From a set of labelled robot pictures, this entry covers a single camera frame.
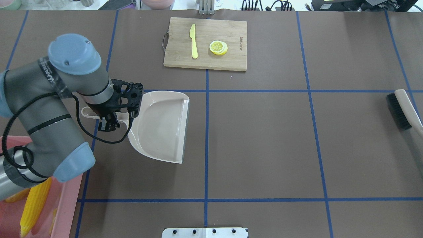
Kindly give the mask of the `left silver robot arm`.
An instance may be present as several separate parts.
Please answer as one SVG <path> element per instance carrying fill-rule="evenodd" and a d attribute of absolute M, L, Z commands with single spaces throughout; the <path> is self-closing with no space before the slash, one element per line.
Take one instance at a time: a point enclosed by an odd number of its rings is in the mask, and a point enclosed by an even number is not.
<path fill-rule="evenodd" d="M 50 43 L 47 56 L 1 73 L 1 116 L 18 118 L 31 138 L 7 149 L 4 130 L 1 199 L 54 177 L 67 182 L 95 164 L 91 148 L 62 102 L 73 92 L 101 117 L 120 100 L 101 56 L 86 37 L 69 33 Z"/>

